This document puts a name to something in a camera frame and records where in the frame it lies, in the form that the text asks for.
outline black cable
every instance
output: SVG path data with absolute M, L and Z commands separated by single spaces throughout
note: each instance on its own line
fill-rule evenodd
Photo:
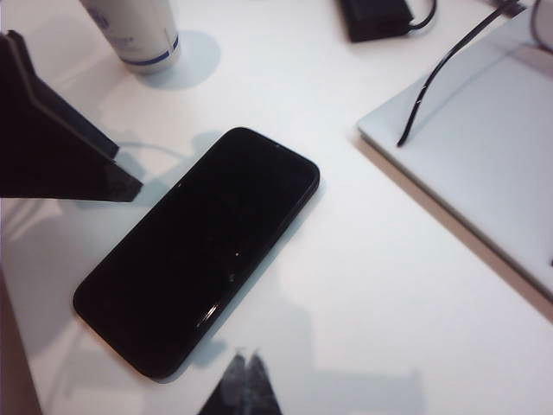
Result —
M 438 8 L 438 0 L 432 0 L 432 9 L 430 9 L 430 13 L 428 16 L 426 16 L 426 19 L 424 19 L 422 22 L 417 24 L 410 24 L 409 29 L 411 30 L 418 30 L 422 29 L 424 26 L 430 23 L 432 20 L 432 17 L 434 17 L 435 10 Z
M 415 120 L 416 113 L 418 112 L 418 107 L 420 106 L 421 102 L 423 101 L 424 94 L 428 90 L 430 83 L 432 83 L 432 80 L 434 80 L 435 76 L 440 72 L 440 69 L 443 68 L 443 66 L 453 57 L 454 54 L 459 52 L 460 49 L 462 49 L 464 46 L 467 45 L 474 37 L 476 37 L 486 26 L 488 26 L 491 22 L 493 22 L 495 19 L 497 19 L 505 9 L 513 6 L 518 0 L 505 0 L 503 2 L 503 5 L 498 7 L 491 15 L 489 15 L 486 19 L 484 19 L 482 22 L 478 24 L 474 29 L 472 29 L 470 32 L 468 32 L 468 35 L 463 37 L 455 46 L 453 46 L 448 54 L 446 54 L 442 60 L 438 63 L 438 65 L 434 68 L 430 76 L 426 79 L 426 82 L 424 82 L 423 88 L 421 88 L 421 92 L 418 94 L 418 97 L 416 97 L 415 104 L 413 105 L 413 109 L 411 110 L 411 114 L 409 115 L 409 119 L 407 120 L 407 124 L 404 129 L 404 133 L 402 134 L 401 138 L 397 142 L 396 146 L 401 147 L 405 140 L 407 140 L 407 137 L 409 136 L 409 132 L 411 131 L 411 126 L 413 125 L 413 121 Z

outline smartphone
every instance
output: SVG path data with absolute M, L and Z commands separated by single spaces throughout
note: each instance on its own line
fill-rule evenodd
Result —
M 73 307 L 150 378 L 170 376 L 319 185 L 319 170 L 228 131 L 75 291 Z

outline black screen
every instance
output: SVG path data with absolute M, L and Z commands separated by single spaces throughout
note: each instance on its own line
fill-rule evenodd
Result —
M 318 182 L 296 153 L 227 132 L 85 279 L 75 309 L 139 372 L 169 376 Z

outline black smartphone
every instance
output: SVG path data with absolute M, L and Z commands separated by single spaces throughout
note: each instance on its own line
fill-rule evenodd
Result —
M 166 378 L 318 185 L 306 158 L 230 130 L 86 277 L 73 307 L 138 372 Z

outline power adapter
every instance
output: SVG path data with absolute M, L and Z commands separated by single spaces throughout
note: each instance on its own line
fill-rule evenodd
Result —
M 340 0 L 352 42 L 401 36 L 413 29 L 405 0 Z

